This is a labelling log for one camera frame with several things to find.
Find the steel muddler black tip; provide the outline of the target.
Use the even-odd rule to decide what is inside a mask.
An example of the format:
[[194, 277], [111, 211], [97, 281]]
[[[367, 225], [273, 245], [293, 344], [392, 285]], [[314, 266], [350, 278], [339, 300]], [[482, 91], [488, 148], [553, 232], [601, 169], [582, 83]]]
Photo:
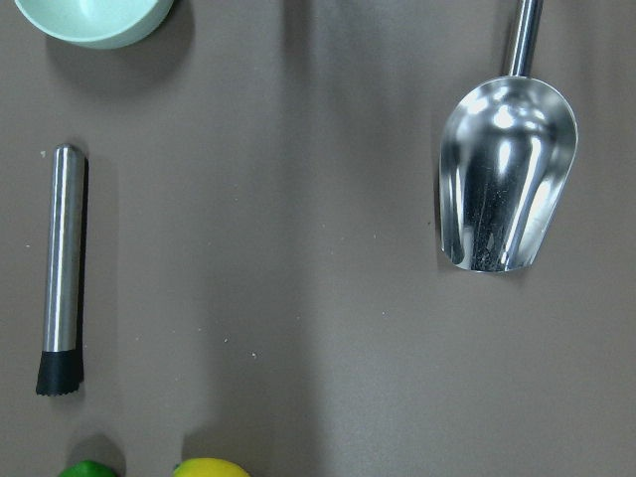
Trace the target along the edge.
[[76, 146], [53, 156], [43, 346], [36, 394], [76, 392], [83, 381], [82, 313], [88, 162]]

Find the metal ice scoop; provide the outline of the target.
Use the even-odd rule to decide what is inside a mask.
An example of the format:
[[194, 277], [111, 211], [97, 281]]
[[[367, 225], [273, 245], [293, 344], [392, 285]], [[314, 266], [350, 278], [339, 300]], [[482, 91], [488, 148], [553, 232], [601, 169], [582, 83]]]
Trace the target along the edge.
[[503, 75], [475, 86], [442, 132], [441, 248], [457, 267], [502, 273], [530, 266], [573, 164], [575, 115], [531, 76], [543, 4], [521, 1]]

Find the yellow lemon outer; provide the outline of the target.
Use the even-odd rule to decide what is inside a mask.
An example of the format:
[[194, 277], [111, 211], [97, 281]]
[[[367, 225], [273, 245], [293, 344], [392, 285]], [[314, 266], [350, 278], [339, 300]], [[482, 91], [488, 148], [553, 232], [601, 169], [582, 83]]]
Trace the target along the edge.
[[201, 457], [182, 461], [173, 477], [249, 477], [239, 465], [225, 459]]

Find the mint green bowl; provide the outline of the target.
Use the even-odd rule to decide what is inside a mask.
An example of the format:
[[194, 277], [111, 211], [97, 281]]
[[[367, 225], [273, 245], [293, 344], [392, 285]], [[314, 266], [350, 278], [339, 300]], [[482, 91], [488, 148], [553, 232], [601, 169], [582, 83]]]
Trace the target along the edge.
[[98, 50], [137, 43], [168, 16], [174, 2], [166, 1], [17, 1], [20, 13], [46, 35], [66, 43]]

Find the green lime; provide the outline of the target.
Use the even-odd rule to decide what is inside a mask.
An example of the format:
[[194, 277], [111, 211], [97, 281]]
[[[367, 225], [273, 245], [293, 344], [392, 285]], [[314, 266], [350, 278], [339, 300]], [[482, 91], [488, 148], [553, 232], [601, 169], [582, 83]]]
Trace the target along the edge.
[[109, 466], [84, 460], [67, 467], [58, 474], [59, 477], [116, 477], [116, 472]]

